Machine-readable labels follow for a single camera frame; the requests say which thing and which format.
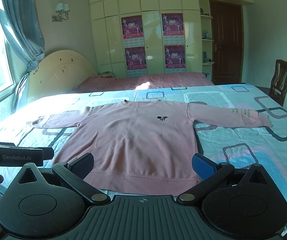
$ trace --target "chair backrest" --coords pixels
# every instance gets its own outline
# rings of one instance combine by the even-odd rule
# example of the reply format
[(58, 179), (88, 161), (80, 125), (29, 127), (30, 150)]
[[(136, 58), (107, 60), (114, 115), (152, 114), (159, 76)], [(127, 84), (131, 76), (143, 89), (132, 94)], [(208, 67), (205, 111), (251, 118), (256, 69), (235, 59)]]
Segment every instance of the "chair backrest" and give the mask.
[(276, 60), (275, 74), (271, 80), (269, 96), (283, 105), (287, 92), (287, 62), (282, 59)]

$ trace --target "bed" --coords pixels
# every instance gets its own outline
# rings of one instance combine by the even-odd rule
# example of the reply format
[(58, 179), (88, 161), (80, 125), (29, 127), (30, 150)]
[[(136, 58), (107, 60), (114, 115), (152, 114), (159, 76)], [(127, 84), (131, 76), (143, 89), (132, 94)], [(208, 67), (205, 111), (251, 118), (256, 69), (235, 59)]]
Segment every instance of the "bed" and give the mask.
[(30, 73), (27, 104), (45, 96), (71, 92), (144, 90), (212, 86), (203, 73), (147, 74), (140, 78), (101, 78), (90, 63), (72, 50), (58, 50)]
[[(121, 100), (152, 101), (153, 99), (194, 102), (229, 108), (254, 109), (269, 116), (273, 127), (229, 129), (194, 125), (199, 152), (209, 159), (230, 162), (244, 168), (258, 161), (263, 164), (287, 200), (287, 112), (256, 87), (248, 84), (178, 87), (149, 90), (106, 91), (80, 94), (62, 94), (41, 98), (19, 110), (0, 123), (0, 141), (13, 142), (22, 147), (53, 147), (58, 154), (74, 128), (33, 129), (26, 121), (40, 115), (78, 110), (85, 106), (117, 103)], [(51, 167), (45, 161), (44, 167)], [(3, 190), (10, 184), (20, 168), (0, 167), (5, 177)], [(119, 194), (107, 192), (110, 196)]]

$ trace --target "lamp shade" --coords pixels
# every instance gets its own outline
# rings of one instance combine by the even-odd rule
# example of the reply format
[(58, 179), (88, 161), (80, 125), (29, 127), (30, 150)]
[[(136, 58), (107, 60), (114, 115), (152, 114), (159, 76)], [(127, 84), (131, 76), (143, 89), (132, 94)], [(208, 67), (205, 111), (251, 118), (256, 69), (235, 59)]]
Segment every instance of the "lamp shade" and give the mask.
[(60, 11), (60, 10), (63, 10), (63, 3), (62, 2), (58, 3), (56, 6), (56, 11)]
[(65, 11), (69, 11), (69, 4), (68, 4), (68, 3), (65, 3), (65, 4), (63, 5), (63, 9), (64, 9)]

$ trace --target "door handle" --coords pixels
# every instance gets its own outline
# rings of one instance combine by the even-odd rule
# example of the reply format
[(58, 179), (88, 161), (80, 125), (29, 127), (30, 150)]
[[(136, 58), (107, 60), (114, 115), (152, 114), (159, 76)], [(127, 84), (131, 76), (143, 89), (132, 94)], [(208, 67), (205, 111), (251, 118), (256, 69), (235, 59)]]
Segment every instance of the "door handle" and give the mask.
[(214, 52), (217, 52), (217, 49), (221, 48), (220, 46), (217, 45), (217, 43), (214, 45)]

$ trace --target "pink bedsheet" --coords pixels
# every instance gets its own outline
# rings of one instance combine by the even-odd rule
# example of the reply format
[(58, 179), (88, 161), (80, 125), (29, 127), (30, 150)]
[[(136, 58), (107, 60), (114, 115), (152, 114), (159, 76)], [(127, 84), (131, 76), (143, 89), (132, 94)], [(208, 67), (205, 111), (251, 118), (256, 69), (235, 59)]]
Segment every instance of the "pink bedsheet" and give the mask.
[(149, 85), (151, 88), (170, 88), (170, 87), (201, 87), (213, 86), (214, 84), (207, 79), (205, 74), (197, 72), (179, 72), (171, 74), (148, 74), (139, 78), (137, 86)]
[(140, 78), (88, 78), (75, 87), (76, 92), (103, 92), (121, 90), (144, 90), (152, 88), (213, 86), (205, 74), (197, 72), (148, 74)]

